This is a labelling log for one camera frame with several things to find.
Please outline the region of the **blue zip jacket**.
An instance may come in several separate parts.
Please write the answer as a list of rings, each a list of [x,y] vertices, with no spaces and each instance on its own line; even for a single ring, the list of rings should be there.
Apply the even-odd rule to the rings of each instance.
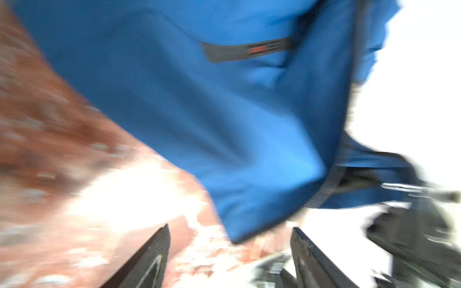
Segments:
[[[396,1],[9,1],[51,67],[209,192],[239,244],[303,207],[403,199],[345,132]]]

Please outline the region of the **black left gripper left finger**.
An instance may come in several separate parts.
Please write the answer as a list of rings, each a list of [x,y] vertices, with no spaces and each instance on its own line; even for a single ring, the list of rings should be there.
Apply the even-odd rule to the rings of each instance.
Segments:
[[[171,244],[169,226],[160,228],[102,288],[161,288]]]

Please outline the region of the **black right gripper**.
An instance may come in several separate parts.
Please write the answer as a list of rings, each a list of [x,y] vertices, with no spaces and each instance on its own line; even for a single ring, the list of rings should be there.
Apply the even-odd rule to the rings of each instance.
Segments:
[[[460,287],[461,248],[430,198],[415,198],[408,208],[389,207],[366,235],[393,257],[391,274],[375,279],[379,288]]]

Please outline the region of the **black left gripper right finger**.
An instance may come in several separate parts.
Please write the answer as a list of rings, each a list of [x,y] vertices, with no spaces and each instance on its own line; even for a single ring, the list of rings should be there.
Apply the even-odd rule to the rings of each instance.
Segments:
[[[291,253],[299,288],[358,288],[300,228],[292,230]]]

